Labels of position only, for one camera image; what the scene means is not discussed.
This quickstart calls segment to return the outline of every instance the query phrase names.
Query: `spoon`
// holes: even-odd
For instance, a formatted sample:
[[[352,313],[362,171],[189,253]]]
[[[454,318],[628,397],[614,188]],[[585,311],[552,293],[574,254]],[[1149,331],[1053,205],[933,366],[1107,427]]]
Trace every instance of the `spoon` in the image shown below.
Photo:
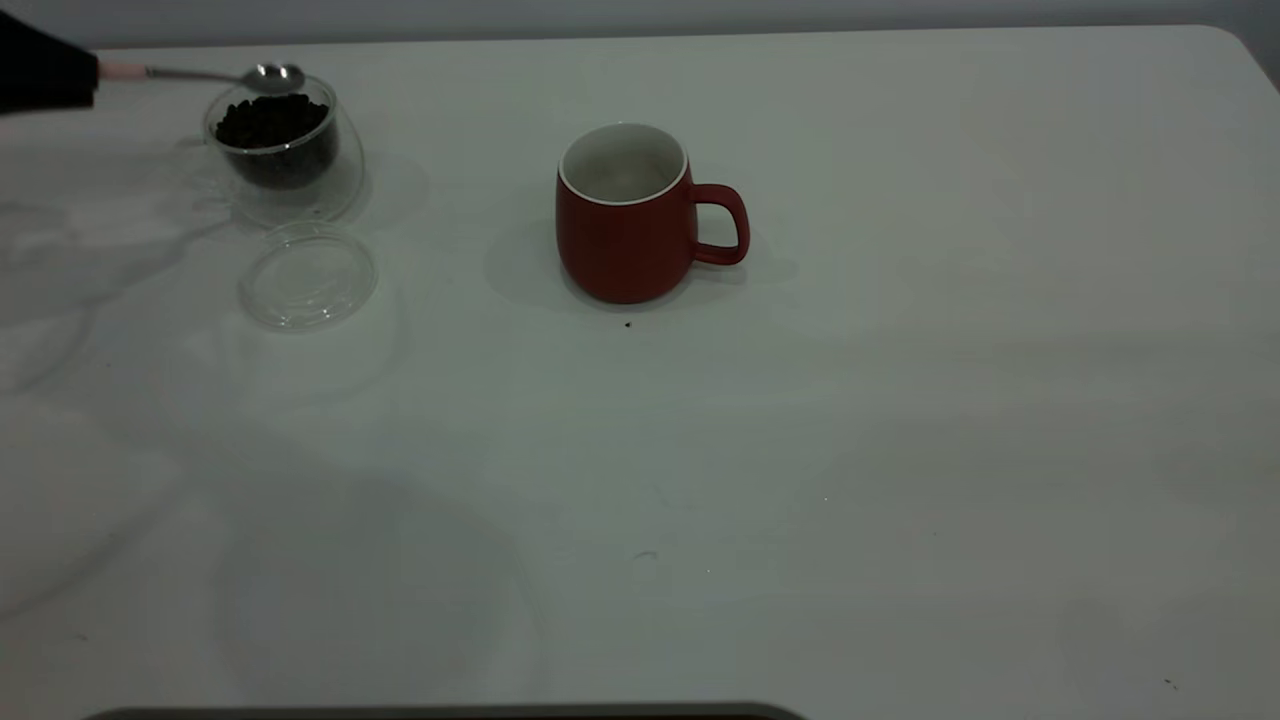
[[[209,73],[204,70],[180,70],[175,68],[155,68],[128,63],[100,63],[99,77],[104,79],[211,79],[215,82],[234,82],[262,95],[284,95],[300,90],[307,81],[302,68],[292,64],[262,63],[253,65],[242,76]]]

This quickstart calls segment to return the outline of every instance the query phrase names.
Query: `spoon handle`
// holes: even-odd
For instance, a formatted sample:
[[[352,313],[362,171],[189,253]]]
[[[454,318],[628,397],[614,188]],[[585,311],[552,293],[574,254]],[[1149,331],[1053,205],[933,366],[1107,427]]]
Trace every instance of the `spoon handle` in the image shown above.
[[[131,63],[99,63],[97,74],[102,79],[211,79],[218,82],[239,82],[241,78],[221,73],[201,70],[179,70],[174,68],[152,68]]]

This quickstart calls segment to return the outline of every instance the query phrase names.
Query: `mug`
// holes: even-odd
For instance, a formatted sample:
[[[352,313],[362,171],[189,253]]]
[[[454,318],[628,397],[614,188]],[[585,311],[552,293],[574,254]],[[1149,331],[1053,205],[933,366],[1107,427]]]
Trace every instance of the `mug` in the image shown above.
[[[699,202],[730,211],[737,246],[698,242]],[[608,302],[644,302],[676,287],[694,260],[741,263],[751,229],[733,188],[694,184],[680,141],[655,127],[617,123],[577,138],[561,158],[556,242],[582,290]]]

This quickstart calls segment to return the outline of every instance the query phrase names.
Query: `gray wall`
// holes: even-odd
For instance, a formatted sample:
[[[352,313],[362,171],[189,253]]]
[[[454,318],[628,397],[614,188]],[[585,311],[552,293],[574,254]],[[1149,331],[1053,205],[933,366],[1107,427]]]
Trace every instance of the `gray wall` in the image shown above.
[[[1280,0],[0,0],[0,8],[92,47],[1206,23],[1242,36],[1280,68]]]

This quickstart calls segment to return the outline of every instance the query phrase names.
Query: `glass bowl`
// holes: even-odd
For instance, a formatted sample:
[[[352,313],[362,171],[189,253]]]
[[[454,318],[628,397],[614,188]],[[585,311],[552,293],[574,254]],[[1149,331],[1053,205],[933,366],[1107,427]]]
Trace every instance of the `glass bowl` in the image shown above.
[[[291,95],[324,105],[328,113],[314,129],[278,145],[236,147],[218,138],[218,126],[229,110],[243,111],[246,102],[262,97],[241,85],[215,97],[202,123],[223,193],[233,208],[268,227],[332,220],[351,205],[365,179],[360,137],[333,87],[307,76]]]

